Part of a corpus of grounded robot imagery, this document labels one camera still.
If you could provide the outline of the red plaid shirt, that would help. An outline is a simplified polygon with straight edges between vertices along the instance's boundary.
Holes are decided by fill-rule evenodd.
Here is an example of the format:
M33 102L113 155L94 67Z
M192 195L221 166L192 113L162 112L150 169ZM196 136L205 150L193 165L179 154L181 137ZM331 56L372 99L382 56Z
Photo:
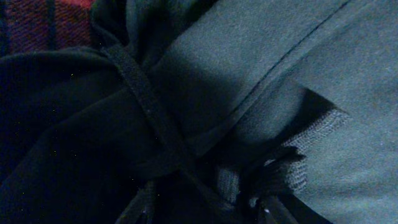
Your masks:
M1 0L1 56L91 44L93 0Z

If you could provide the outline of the black garment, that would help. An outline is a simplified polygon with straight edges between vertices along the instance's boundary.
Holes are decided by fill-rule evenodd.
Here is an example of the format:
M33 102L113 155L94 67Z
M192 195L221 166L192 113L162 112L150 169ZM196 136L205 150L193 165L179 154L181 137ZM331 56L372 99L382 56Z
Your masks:
M1 56L2 223L396 223L396 1L93 1Z

